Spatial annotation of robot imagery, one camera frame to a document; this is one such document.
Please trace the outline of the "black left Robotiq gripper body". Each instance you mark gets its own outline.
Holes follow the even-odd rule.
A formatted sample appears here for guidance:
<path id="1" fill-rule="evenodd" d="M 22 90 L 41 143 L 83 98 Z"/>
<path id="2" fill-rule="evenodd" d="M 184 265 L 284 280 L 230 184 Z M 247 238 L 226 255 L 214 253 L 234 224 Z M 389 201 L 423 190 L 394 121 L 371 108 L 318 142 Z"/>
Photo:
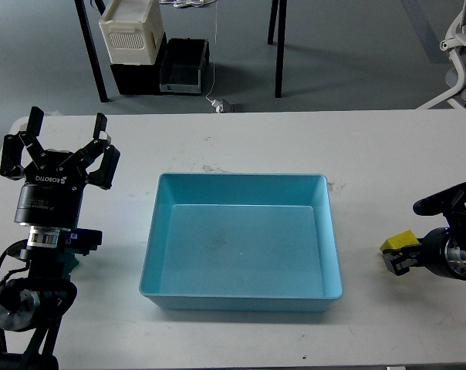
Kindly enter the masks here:
<path id="1" fill-rule="evenodd" d="M 33 162 L 24 169 L 14 221 L 30 226 L 76 226 L 87 172 L 75 164 L 66 164 L 69 151 L 47 150 L 43 168 Z"/>

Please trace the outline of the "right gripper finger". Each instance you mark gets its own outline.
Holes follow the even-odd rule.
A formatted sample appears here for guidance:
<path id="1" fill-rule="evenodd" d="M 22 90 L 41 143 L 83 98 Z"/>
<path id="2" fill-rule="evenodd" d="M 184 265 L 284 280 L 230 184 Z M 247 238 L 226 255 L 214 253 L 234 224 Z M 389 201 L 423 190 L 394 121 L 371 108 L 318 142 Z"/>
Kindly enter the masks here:
<path id="1" fill-rule="evenodd" d="M 412 267 L 421 266 L 421 252 L 418 251 L 388 251 L 383 253 L 383 262 L 389 272 L 402 276 Z"/>

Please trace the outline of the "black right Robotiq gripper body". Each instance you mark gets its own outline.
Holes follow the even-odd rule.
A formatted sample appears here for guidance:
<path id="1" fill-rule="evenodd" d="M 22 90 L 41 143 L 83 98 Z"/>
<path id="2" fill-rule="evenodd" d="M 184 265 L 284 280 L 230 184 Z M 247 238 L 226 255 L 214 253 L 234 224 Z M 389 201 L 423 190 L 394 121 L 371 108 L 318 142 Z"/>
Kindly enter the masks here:
<path id="1" fill-rule="evenodd" d="M 433 229 L 422 239 L 420 265 L 437 276 L 466 281 L 466 252 L 448 227 Z"/>

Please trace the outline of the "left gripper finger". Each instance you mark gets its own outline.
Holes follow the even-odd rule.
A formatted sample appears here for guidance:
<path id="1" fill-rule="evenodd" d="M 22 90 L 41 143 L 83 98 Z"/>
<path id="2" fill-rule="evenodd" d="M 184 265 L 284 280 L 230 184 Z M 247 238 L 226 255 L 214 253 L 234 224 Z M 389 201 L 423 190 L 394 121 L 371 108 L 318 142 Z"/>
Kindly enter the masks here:
<path id="1" fill-rule="evenodd" d="M 120 151 L 106 132 L 107 117 L 96 114 L 93 138 L 56 166 L 56 174 L 66 177 L 71 187 L 90 184 L 109 190 L 120 158 Z"/>
<path id="2" fill-rule="evenodd" d="M 37 170 L 44 169 L 44 149 L 38 141 L 44 112 L 37 106 L 31 108 L 25 128 L 15 135 L 7 134 L 3 139 L 0 176 L 10 180 L 20 180 L 24 177 L 22 152 L 27 149 Z"/>

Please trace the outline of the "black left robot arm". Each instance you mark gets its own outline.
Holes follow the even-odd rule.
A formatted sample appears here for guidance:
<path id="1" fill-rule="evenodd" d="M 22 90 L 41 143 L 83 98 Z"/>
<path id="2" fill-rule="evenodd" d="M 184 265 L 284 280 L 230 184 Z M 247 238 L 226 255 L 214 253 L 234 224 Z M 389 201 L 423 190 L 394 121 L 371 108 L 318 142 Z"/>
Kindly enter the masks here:
<path id="1" fill-rule="evenodd" d="M 57 369 L 53 354 L 63 315 L 77 296 L 77 255 L 96 250 L 100 230 L 78 226 L 86 185 L 110 189 L 120 151 L 96 116 L 93 137 L 76 152 L 48 150 L 38 137 L 44 112 L 5 136 L 0 176 L 23 180 L 15 222 L 29 235 L 0 256 L 0 369 Z"/>

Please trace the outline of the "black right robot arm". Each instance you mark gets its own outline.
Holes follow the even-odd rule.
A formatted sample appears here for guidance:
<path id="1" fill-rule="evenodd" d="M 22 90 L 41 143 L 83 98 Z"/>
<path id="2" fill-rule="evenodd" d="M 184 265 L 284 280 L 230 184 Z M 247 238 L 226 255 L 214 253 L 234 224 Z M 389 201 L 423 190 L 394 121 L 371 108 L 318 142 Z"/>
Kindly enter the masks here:
<path id="1" fill-rule="evenodd" d="M 387 270 L 396 276 L 412 267 L 425 267 L 444 278 L 466 281 L 466 182 L 425 197 L 413 205 L 419 216 L 442 214 L 447 227 L 418 238 L 406 230 L 380 247 Z"/>

